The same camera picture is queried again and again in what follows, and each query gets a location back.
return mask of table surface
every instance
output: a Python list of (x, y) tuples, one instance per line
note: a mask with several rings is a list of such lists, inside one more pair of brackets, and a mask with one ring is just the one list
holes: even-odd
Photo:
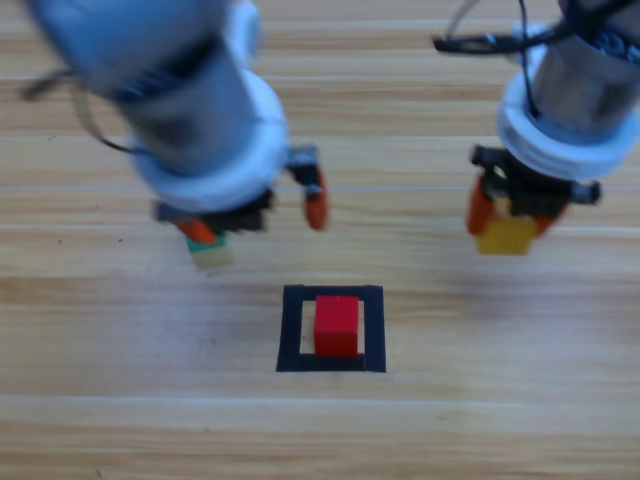
[[(0, 478), (640, 478), (637, 152), (528, 257), (480, 256), (468, 154), (517, 67), (431, 49), (456, 2), (263, 3), (257, 68), (321, 149), (332, 224), (283, 179), (269, 231), (203, 271), (64, 89), (18, 98), (57, 63), (0, 0)], [(485, 0), (463, 31), (518, 13)], [(384, 286), (388, 373), (276, 373), (285, 284)]]

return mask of red cube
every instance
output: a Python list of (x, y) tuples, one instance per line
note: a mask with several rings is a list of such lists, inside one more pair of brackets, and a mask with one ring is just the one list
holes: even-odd
[(319, 357), (357, 357), (360, 299), (316, 298), (315, 353)]

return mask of black cable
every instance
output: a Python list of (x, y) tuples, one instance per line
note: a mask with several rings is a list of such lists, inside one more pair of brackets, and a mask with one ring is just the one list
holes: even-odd
[(635, 0), (612, 0), (607, 5), (587, 12), (580, 25), (570, 24), (566, 20), (563, 20), (553, 28), (522, 40), (512, 35), (485, 34), (466, 37), (461, 36), (452, 39), (436, 37), (433, 39), (433, 45), (436, 50), (443, 53), (513, 55), (539, 45), (563, 40), (578, 33), (580, 30), (592, 28), (594, 25), (602, 25), (614, 13), (629, 6), (634, 1)]
[(109, 148), (113, 148), (114, 150), (130, 155), (144, 155), (149, 153), (147, 150), (139, 148), (123, 147), (122, 145), (118, 145), (117, 143), (114, 143), (111, 140), (107, 139), (107, 137), (102, 133), (102, 130), (93, 118), (93, 114), (91, 113), (91, 108), (89, 106), (89, 100), (87, 99), (86, 89), (76, 79), (72, 80), (71, 95), (73, 107), (76, 111), (78, 119), (80, 120), (80, 123), (82, 124), (84, 129), (98, 142), (106, 145)]
[[(522, 38), (526, 42), (529, 39), (528, 28), (529, 21), (527, 15), (527, 6), (524, 3), (524, 0), (518, 0), (520, 3), (520, 11), (522, 13)], [(533, 118), (538, 118), (539, 111), (538, 107), (536, 107), (535, 101), (533, 100), (533, 89), (531, 88), (531, 75), (529, 74), (529, 58), (527, 50), (522, 50), (522, 71), (524, 74), (524, 83), (527, 89), (527, 101), (529, 102), (529, 110), (531, 111), (531, 115)]]

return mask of metal cylinder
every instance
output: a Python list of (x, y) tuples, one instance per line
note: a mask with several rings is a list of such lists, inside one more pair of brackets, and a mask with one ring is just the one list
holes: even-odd
[[(609, 0), (582, 0), (593, 9)], [(566, 11), (568, 0), (560, 0)], [(640, 0), (610, 24), (640, 36)], [(640, 66), (603, 53), (575, 35), (549, 45), (533, 82), (542, 129), (572, 143), (598, 141), (616, 131), (640, 99)]]
[(174, 91), (118, 106), (156, 161), (178, 175), (223, 168), (249, 143), (258, 122), (241, 69), (224, 41)]

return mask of black tape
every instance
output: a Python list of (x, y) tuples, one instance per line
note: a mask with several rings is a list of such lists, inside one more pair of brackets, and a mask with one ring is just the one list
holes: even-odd
[[(384, 294), (382, 287), (326, 287), (286, 285), (282, 299), (282, 327), (278, 372), (376, 372), (387, 371)], [(318, 296), (358, 297), (364, 302), (364, 354), (356, 358), (317, 357), (300, 353), (302, 304)]]

